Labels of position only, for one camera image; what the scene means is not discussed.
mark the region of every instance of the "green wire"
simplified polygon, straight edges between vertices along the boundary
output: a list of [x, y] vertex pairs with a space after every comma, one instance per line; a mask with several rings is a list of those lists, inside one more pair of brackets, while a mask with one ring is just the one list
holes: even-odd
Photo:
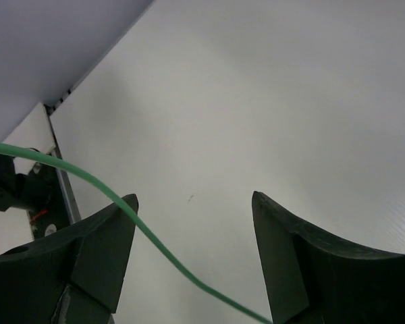
[[33, 160], [36, 162], [40, 162], [42, 164], [50, 165], [51, 167], [55, 167], [57, 169], [64, 170], [66, 172], [72, 173], [75, 176], [86, 180], [88, 183], [92, 184], [96, 188], [98, 188], [101, 192], [105, 194], [108, 198], [110, 198], [118, 207], [120, 207], [127, 216], [135, 223], [135, 225], [141, 230], [141, 232], [158, 248], [159, 251], [173, 264], [174, 267], [177, 268], [178, 271], [182, 273], [186, 278], [188, 278], [194, 285], [198, 288], [204, 290], [206, 293], [216, 297], [217, 299], [221, 300], [222, 302], [230, 305], [231, 307], [237, 309], [238, 311], [252, 317], [253, 319], [257, 320], [260, 323], [265, 324], [272, 324], [272, 322], [265, 317], [255, 313], [254, 311], [242, 306], [235, 300], [225, 296], [221, 292], [209, 287], [201, 280], [199, 280], [193, 273], [191, 273], [175, 256], [172, 254], [170, 250], [167, 249], [165, 245], [158, 239], [158, 237], [147, 227], [147, 225], [137, 216], [137, 214], [133, 211], [132, 208], [123, 200], [121, 199], [114, 191], [112, 191], [107, 185], [102, 183], [98, 178], [94, 177], [93, 175], [89, 174], [88, 172], [68, 163], [64, 160], [58, 159], [56, 157], [51, 157], [49, 155], [45, 155], [42, 153], [38, 153], [27, 148], [21, 148], [17, 146], [12, 146], [8, 144], [0, 143], [0, 154], [2, 155], [10, 155], [12, 157], [23, 157], [25, 159]]

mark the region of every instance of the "white panel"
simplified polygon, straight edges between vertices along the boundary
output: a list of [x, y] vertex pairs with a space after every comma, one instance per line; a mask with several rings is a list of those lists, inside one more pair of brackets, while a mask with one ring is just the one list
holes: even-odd
[[[269, 314], [250, 199], [405, 252], [405, 1], [159, 0], [53, 116], [63, 157]], [[109, 201], [71, 178], [82, 215]], [[251, 323], [137, 232], [117, 323]]]
[[[22, 123], [6, 138], [6, 144], [31, 147], [49, 153], [55, 147], [48, 117], [42, 104], [38, 104]], [[34, 162], [15, 159], [17, 173], [27, 174]], [[32, 232], [27, 213], [21, 209], [10, 208], [0, 212], [0, 254], [32, 241]]]

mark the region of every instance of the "table surface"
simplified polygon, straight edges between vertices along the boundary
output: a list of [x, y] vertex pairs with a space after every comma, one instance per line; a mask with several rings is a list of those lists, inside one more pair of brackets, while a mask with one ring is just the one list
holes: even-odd
[[[157, 1], [52, 116], [64, 159], [269, 316], [250, 201], [405, 252], [405, 1]], [[109, 204], [71, 177], [84, 217]], [[117, 323], [251, 323], [137, 232]]]

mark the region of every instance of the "gray wall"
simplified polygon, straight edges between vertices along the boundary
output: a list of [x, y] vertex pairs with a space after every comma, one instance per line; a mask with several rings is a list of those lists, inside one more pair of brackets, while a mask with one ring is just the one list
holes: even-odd
[[54, 103], [152, 0], [0, 1], [0, 140]]

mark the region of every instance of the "red wire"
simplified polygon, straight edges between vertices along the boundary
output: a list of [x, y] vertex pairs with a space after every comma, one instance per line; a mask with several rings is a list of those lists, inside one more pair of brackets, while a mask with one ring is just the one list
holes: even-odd
[[48, 210], [43, 209], [42, 211], [40, 211], [39, 213], [37, 213], [35, 216], [32, 217], [32, 219], [30, 220], [30, 224], [33, 224], [34, 221], [36, 221], [40, 216], [45, 215], [46, 213], [48, 213]]

